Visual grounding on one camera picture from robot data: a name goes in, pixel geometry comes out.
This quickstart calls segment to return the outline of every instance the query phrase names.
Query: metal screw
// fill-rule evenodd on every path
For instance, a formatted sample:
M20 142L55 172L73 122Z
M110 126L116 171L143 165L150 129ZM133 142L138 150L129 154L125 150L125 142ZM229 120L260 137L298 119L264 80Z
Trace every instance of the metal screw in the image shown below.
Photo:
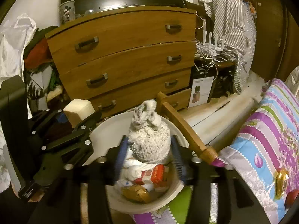
M192 157L192 162L194 162L194 163L201 163L202 160L199 157L194 156L194 157Z
M72 165L72 164L65 164L63 168L65 170L71 170L71 169L73 169L73 167L74 167L74 165Z
M98 157L98 158L96 159L96 162L98 162L98 163L104 163L104 162L106 162L106 160L107 160L106 157L104 157L104 156L100 156L100 157Z
M234 170L234 167L230 164L226 164L225 169L230 171L230 170Z

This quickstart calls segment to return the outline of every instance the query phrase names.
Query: white bucket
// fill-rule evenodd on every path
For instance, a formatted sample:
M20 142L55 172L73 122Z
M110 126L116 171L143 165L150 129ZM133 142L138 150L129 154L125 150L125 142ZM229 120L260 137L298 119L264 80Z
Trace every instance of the white bucket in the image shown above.
M100 156L105 156L109 148L119 145L122 136L129 133L132 116L133 112L115 115L94 129L90 134L94 153L84 165L92 163ZM162 120L167 123L170 133L178 136L179 144L188 147L187 141L180 130L164 117L162 117ZM167 205L182 190L183 186L183 183L175 175L168 191L159 199L149 204L133 203L116 191L113 186L106 186L106 191L111 209L127 214L142 214L156 211Z

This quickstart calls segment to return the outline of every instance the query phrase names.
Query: striped cloth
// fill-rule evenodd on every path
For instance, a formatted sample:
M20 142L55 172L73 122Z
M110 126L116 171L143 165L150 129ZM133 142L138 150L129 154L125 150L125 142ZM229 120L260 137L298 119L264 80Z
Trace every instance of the striped cloth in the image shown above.
M271 224L285 215L286 194L275 200L275 173L289 172L287 193L299 189L299 102L279 79L273 79L259 108L232 145L219 153L216 166L232 164L261 203Z
M223 55L236 60L234 87L238 94L243 90L255 50L256 30L249 8L243 0L198 0L204 2L207 15L214 21L213 37L218 44L225 35Z

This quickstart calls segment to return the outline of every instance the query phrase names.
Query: drawer handle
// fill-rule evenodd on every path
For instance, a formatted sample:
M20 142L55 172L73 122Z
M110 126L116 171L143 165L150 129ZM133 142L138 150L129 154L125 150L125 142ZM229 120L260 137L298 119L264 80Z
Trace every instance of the drawer handle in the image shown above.
M86 84L88 87L94 87L94 86L99 86L99 82L103 82L108 79L108 73L102 74L100 77L96 79L88 79L86 80Z
M166 28L166 32L167 33L177 33L177 32L180 32L183 28L182 25L180 24L177 24L177 25L165 25L165 28Z
M178 79L174 80L173 82L165 82L165 87L174 86L178 83Z
M178 106L178 102L176 102L175 104L171 105L173 108L176 108Z
M172 57L172 56L167 56L167 61L168 61L168 63L170 63L170 62L174 62L174 63L177 63L177 62L180 62L181 60L182 60L182 56L181 55L179 55L179 56L174 56L174 57Z
M99 42L99 37L96 36L96 37L93 37L90 40L86 40L86 41L79 42L79 43L75 44L75 48L76 49L81 49L82 47L84 47L86 45L94 44L94 43L98 43L98 42Z
M111 109L113 109L116 106L116 100L112 100L111 104L109 104L106 107L102 107L102 105L99 105L99 110L100 111L109 111Z

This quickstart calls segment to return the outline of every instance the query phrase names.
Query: red box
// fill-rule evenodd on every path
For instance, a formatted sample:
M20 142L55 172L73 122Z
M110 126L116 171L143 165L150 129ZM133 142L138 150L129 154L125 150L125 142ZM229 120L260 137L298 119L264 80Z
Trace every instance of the red box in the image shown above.
M164 165L159 164L151 170L142 171L141 177L133 182L137 185L158 184L163 181Z

